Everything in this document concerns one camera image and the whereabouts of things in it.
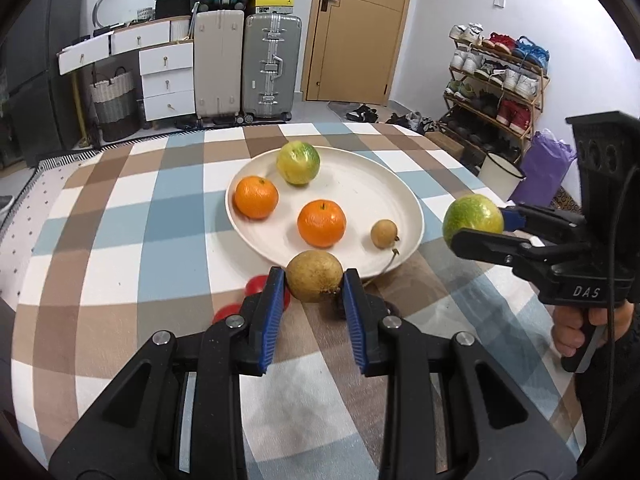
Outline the red tomato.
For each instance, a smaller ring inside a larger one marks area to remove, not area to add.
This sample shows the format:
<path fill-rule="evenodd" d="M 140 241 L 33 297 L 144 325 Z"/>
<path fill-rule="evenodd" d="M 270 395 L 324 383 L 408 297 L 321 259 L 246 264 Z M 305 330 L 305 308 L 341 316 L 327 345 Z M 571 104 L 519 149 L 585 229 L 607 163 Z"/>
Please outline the red tomato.
<path fill-rule="evenodd" d="M 256 275 L 254 276 L 254 278 L 251 278 L 245 285 L 244 287 L 244 296 L 248 297 L 248 296 L 253 296 L 255 294 L 260 294 L 266 284 L 268 282 L 268 275 L 267 274 L 260 274 L 260 275 Z M 291 303 L 291 294 L 290 291 L 288 290 L 287 287 L 284 288 L 284 294 L 283 294 L 283 310 L 288 310 L 288 306 Z"/>
<path fill-rule="evenodd" d="M 237 302 L 235 304 L 227 304 L 224 307 L 218 309 L 213 317 L 213 324 L 218 323 L 219 321 L 225 320 L 230 315 L 237 315 L 240 313 L 242 306 Z"/>

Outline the small brown longan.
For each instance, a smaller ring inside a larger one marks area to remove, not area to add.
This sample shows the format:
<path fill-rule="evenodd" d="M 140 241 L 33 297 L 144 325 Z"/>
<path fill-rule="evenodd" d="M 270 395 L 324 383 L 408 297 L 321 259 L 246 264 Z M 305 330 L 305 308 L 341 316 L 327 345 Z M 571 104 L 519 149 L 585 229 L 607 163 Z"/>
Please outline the small brown longan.
<path fill-rule="evenodd" d="M 378 220 L 371 228 L 370 239 L 376 248 L 396 252 L 399 242 L 398 227 L 390 219 Z"/>

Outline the large brown longan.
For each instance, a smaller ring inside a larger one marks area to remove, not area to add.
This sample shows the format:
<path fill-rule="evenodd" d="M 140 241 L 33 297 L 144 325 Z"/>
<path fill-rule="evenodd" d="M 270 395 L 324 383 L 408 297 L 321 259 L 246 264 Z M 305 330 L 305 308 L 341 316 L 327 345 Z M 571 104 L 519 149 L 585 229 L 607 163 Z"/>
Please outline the large brown longan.
<path fill-rule="evenodd" d="M 343 268 L 329 252 L 306 250 L 286 266 L 286 284 L 300 302 L 320 302 L 341 289 Z"/>

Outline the orange mandarin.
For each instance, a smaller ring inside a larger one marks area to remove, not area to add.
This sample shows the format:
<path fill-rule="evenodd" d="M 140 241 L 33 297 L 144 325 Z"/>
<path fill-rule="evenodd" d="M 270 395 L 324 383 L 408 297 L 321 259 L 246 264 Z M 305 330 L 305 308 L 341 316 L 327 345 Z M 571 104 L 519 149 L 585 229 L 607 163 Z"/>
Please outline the orange mandarin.
<path fill-rule="evenodd" d="M 303 206 L 297 217 L 300 237 L 310 246 L 330 248 L 346 231 L 343 209 L 332 200 L 312 200 Z"/>
<path fill-rule="evenodd" d="M 276 209 L 279 192 L 268 179 L 248 176 L 239 180 L 233 193 L 235 208 L 252 220 L 264 220 Z"/>

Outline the green yellow passion fruit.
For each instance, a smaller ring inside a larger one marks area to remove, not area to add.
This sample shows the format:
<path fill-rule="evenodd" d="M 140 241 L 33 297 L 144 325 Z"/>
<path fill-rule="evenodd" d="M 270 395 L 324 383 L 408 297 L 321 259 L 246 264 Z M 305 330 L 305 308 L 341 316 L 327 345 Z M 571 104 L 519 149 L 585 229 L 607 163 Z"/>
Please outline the green yellow passion fruit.
<path fill-rule="evenodd" d="M 289 184 L 307 185 L 318 176 L 320 155 L 307 142 L 291 141 L 280 148 L 276 167 L 280 176 Z"/>

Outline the dark cherry with stem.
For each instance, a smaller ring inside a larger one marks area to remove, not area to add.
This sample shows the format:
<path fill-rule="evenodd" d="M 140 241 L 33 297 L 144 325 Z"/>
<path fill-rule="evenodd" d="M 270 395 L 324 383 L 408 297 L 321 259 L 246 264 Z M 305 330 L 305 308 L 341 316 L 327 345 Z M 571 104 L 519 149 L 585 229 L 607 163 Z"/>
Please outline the dark cherry with stem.
<path fill-rule="evenodd" d="M 397 248 L 393 248 L 392 249 L 392 255 L 390 256 L 390 261 L 388 263 L 386 263 L 386 265 L 384 266 L 384 268 L 378 272 L 378 274 L 376 274 L 375 276 L 372 276 L 372 278 L 368 278 L 367 281 L 362 283 L 362 286 L 364 288 L 367 288 L 369 285 L 373 284 L 376 280 L 378 280 L 379 278 L 382 278 L 382 276 L 388 271 L 390 270 L 390 267 L 393 265 L 396 257 L 399 256 L 399 250 Z"/>

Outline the dark cherry without stem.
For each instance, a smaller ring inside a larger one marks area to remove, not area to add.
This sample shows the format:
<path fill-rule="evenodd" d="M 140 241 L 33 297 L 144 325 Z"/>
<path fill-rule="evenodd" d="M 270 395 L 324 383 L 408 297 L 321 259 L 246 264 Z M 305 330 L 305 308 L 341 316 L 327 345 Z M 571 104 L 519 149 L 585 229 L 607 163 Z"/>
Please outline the dark cherry without stem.
<path fill-rule="evenodd" d="M 332 300 L 332 309 L 334 315 L 340 320 L 346 320 L 346 312 L 343 302 L 343 297 L 341 295 L 336 295 Z"/>

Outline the purple bag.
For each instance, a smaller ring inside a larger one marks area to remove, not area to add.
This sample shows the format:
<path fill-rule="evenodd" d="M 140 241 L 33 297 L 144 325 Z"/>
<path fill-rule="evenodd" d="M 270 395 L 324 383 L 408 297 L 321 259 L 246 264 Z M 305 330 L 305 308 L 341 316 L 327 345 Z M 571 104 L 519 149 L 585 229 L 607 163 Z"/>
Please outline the purple bag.
<path fill-rule="evenodd" d="M 575 149 L 551 130 L 536 131 L 520 166 L 525 179 L 515 188 L 510 201 L 550 206 L 576 157 Z"/>

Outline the wooden shoe rack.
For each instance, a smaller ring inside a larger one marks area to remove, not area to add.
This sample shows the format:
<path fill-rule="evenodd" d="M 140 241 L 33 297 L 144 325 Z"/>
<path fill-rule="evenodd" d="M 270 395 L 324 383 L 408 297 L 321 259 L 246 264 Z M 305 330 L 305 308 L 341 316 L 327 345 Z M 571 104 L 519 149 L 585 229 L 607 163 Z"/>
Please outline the wooden shoe rack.
<path fill-rule="evenodd" d="M 489 153 L 518 164 L 544 111 L 550 52 L 525 36 L 514 39 L 481 24 L 452 26 L 447 107 L 439 129 L 460 141 L 475 164 Z"/>

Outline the cream round plate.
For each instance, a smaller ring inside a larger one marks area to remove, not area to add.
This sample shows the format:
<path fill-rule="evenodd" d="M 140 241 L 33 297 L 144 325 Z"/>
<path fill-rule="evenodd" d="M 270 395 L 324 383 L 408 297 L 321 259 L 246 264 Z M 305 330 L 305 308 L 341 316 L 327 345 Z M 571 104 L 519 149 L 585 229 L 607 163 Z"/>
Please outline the cream round plate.
<path fill-rule="evenodd" d="M 283 180 L 272 150 L 250 159 L 232 178 L 226 192 L 229 221 L 239 237 L 258 255 L 277 266 L 286 266 L 310 246 L 297 229 L 297 217 L 312 200 L 332 200 L 346 216 L 343 238 L 329 249 L 344 269 L 355 268 L 362 278 L 372 278 L 390 261 L 392 251 L 376 248 L 370 239 L 375 222 L 390 219 L 398 227 L 399 242 L 390 270 L 398 268 L 419 248 L 425 232 L 420 200 L 397 174 L 374 160 L 338 148 L 318 148 L 320 170 L 309 184 L 296 188 Z M 232 196 L 244 177 L 270 180 L 278 189 L 279 203 L 265 220 L 245 218 Z"/>

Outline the wooden door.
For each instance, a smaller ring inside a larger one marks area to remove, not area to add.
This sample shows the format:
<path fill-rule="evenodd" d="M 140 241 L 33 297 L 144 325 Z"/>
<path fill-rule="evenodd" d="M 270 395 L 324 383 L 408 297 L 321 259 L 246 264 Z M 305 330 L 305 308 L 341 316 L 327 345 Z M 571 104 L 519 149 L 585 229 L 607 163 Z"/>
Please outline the wooden door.
<path fill-rule="evenodd" d="M 311 0 L 302 78 L 307 101 L 385 104 L 410 0 Z"/>

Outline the woven laundry basket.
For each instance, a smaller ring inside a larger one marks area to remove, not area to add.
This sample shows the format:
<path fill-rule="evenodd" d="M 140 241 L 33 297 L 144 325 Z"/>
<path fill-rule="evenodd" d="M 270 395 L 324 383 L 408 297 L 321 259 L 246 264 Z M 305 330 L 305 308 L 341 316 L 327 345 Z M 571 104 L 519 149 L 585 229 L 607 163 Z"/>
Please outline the woven laundry basket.
<path fill-rule="evenodd" d="M 104 142 L 120 141 L 141 128 L 133 72 L 118 66 L 110 78 L 93 79 L 90 93 Z"/>

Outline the yellow black shoe box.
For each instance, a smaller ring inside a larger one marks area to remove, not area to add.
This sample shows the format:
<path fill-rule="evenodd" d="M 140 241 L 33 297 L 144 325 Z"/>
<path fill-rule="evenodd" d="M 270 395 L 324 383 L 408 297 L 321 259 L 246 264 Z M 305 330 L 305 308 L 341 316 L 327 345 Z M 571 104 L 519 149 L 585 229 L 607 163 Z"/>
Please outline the yellow black shoe box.
<path fill-rule="evenodd" d="M 254 0 L 257 14 L 292 14 L 294 0 Z"/>

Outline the black refrigerator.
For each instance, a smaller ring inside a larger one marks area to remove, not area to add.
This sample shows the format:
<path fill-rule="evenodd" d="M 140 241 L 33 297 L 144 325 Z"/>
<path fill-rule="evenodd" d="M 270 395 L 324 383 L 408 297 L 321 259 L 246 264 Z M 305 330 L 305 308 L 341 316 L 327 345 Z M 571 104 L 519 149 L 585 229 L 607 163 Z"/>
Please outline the black refrigerator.
<path fill-rule="evenodd" d="M 9 124 L 26 165 L 68 151 L 80 140 L 71 76 L 58 52 L 80 37 L 82 0 L 30 0 L 3 41 Z"/>

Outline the white drawer desk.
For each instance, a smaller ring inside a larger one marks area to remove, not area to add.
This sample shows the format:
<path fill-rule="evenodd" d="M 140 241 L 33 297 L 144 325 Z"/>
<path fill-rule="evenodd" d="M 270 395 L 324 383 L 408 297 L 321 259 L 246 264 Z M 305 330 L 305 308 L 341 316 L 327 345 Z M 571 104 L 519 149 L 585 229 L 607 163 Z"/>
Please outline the white drawer desk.
<path fill-rule="evenodd" d="M 136 58 L 134 85 L 141 90 L 144 118 L 157 122 L 195 113 L 191 19 L 162 18 L 110 30 L 58 52 L 58 71 L 75 73 L 99 62 Z"/>

